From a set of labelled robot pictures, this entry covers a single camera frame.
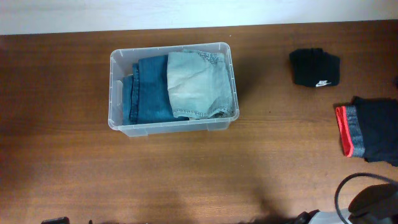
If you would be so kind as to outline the light grey jeans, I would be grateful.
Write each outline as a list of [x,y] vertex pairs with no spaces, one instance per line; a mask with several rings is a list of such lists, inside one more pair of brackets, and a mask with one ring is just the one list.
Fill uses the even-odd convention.
[[169,53],[167,90],[176,118],[224,118],[233,114],[233,94],[222,53],[187,49]]

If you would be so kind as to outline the blue denim jeans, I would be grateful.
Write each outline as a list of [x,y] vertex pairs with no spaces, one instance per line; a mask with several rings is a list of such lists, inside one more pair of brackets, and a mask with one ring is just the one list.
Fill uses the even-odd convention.
[[187,121],[174,117],[167,90],[168,56],[140,59],[123,78],[123,125]]

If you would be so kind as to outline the black Nike garment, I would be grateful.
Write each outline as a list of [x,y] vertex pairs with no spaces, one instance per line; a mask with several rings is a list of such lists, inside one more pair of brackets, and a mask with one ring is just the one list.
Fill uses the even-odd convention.
[[294,50],[289,60],[296,85],[318,88],[340,83],[340,58],[321,48]]

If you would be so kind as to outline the black shorts red grey waistband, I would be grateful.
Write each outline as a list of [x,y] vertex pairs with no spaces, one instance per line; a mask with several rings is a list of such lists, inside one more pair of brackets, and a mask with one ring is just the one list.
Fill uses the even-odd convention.
[[335,114],[346,157],[397,166],[397,100],[355,96]]

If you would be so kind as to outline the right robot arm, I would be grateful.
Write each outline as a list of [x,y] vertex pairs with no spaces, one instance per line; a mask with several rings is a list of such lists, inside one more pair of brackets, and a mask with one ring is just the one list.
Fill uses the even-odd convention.
[[[397,224],[397,187],[392,184],[372,185],[362,190],[349,207],[341,211],[348,223]],[[314,210],[303,212],[293,224],[342,224],[336,212]]]

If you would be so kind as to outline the clear plastic storage container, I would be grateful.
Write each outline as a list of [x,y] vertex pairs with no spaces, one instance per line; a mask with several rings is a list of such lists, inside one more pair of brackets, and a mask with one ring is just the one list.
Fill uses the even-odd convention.
[[[233,114],[228,118],[200,119],[169,123],[151,123],[123,125],[123,83],[122,79],[132,75],[132,65],[142,58],[166,55],[169,52],[180,52],[184,49],[203,52],[222,53],[225,56],[229,83],[233,93]],[[134,49],[116,49],[110,55],[109,69],[109,110],[108,125],[115,131],[121,131],[129,137],[147,136],[150,134],[174,133],[185,131],[217,131],[228,129],[230,123],[239,118],[239,104],[236,93],[233,59],[231,48],[225,42],[214,42],[192,45],[174,45],[163,47],[144,47]]]

